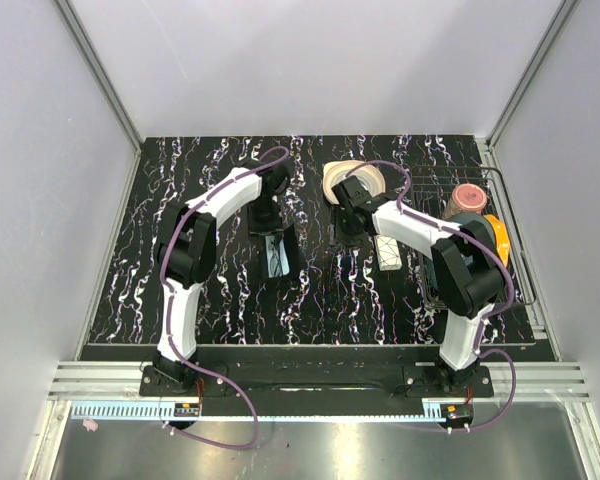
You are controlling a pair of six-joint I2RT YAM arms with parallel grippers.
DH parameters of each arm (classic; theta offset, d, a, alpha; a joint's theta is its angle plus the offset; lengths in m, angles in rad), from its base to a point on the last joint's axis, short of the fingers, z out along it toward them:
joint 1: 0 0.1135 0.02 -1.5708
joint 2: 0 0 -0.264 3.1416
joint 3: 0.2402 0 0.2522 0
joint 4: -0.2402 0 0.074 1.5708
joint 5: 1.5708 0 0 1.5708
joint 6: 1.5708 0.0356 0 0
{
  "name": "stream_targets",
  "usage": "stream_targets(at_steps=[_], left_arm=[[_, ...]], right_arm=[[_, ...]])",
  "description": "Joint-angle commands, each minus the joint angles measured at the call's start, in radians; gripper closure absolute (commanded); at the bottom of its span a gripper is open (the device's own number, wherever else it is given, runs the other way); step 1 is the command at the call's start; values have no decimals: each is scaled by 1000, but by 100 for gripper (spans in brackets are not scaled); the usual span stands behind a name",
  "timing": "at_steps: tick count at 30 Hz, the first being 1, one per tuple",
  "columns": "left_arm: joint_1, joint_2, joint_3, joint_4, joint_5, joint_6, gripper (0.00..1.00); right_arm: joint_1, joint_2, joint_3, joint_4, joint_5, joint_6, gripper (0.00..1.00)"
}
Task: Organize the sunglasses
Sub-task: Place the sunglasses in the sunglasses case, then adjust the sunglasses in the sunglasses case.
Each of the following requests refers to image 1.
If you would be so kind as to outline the black rectangular glasses case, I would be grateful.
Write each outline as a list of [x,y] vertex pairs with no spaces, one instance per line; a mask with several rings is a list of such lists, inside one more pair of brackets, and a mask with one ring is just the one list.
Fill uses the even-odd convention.
[[265,281],[298,277],[300,253],[293,225],[284,229],[282,234],[261,237],[259,263]]

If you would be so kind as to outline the white geometric glasses case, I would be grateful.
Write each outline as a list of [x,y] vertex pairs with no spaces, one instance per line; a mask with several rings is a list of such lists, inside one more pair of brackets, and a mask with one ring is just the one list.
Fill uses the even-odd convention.
[[380,271],[391,272],[402,268],[402,260],[395,239],[377,235],[374,237],[376,259]]

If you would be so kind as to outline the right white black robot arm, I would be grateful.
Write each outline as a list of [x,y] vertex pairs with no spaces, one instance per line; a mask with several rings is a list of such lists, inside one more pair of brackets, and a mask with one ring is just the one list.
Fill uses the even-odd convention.
[[344,214],[347,233],[388,237],[432,262],[439,299],[448,310],[432,377],[443,395],[460,394],[479,366],[486,320],[512,302],[498,305],[496,300],[504,292],[514,295],[491,228],[483,220],[458,224],[436,219],[407,206],[393,192],[373,196],[353,174],[338,182],[325,180],[323,187]]

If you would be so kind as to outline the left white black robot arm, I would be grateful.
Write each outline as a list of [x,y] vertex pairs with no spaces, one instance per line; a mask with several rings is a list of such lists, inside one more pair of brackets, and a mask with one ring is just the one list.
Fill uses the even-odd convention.
[[268,165],[248,161],[208,192],[167,204],[156,253],[163,288],[162,333],[152,364],[173,395],[186,395],[195,386],[196,372],[182,360],[196,352],[200,292],[216,266],[217,232],[230,217],[247,211],[248,232],[258,247],[257,265],[264,281],[298,276],[295,227],[283,225],[278,205],[289,181],[282,160]]

